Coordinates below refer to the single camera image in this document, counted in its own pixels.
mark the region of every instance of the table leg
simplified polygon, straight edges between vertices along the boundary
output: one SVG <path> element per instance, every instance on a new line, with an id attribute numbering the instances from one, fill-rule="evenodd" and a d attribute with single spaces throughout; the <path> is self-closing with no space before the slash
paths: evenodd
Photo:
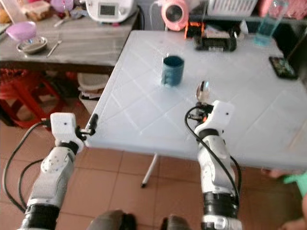
<path id="1" fill-rule="evenodd" d="M 144 179 L 142 181 L 141 188 L 146 187 L 147 182 L 149 180 L 149 177 L 150 177 L 150 175 L 152 174 L 152 172 L 154 170 L 154 166 L 157 163 L 158 157 L 159 157 L 159 155 L 157 153 L 155 153 L 154 156 L 153 156 L 153 161 L 150 164 L 150 166 L 148 168 L 148 171 L 147 171 L 147 173 L 146 173 L 146 175 L 145 175 L 145 177 L 144 177 Z"/>
<path id="2" fill-rule="evenodd" d="M 0 106 L 0 120 L 4 122 L 7 126 L 15 126 L 14 122 L 11 120 L 10 116 L 3 110 Z"/>

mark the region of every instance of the blue bottle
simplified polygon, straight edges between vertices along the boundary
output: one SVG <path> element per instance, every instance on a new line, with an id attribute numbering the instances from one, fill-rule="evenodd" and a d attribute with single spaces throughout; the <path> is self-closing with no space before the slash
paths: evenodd
<path id="1" fill-rule="evenodd" d="M 263 18 L 254 42 L 260 46 L 267 46 L 271 43 L 272 35 L 279 25 L 288 8 L 287 0 L 273 0 L 266 16 Z"/>

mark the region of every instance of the phone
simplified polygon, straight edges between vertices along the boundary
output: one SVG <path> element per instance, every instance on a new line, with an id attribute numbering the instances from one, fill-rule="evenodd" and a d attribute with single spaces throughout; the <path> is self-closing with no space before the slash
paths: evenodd
<path id="1" fill-rule="evenodd" d="M 289 62 L 283 57 L 269 57 L 269 61 L 279 78 L 288 79 L 288 80 L 297 80 L 298 76 L 296 75 L 292 66 Z"/>

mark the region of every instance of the person's foot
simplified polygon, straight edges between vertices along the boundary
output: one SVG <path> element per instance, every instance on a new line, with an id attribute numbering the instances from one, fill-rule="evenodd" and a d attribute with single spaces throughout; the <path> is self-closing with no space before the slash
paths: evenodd
<path id="1" fill-rule="evenodd" d="M 303 218 L 286 222 L 278 230 L 307 230 L 307 225 Z"/>
<path id="2" fill-rule="evenodd" d="M 286 175 L 293 175 L 293 174 L 301 174 L 303 173 L 300 170 L 281 170 L 281 169 L 261 169 L 261 173 L 266 175 L 270 178 L 280 178 Z"/>

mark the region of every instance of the spoon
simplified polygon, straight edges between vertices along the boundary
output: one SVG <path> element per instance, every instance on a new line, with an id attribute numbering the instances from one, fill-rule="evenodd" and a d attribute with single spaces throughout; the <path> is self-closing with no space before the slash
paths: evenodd
<path id="1" fill-rule="evenodd" d="M 197 87 L 196 98 L 200 103 L 206 104 L 209 99 L 209 93 L 210 93 L 209 82 L 203 80 Z"/>

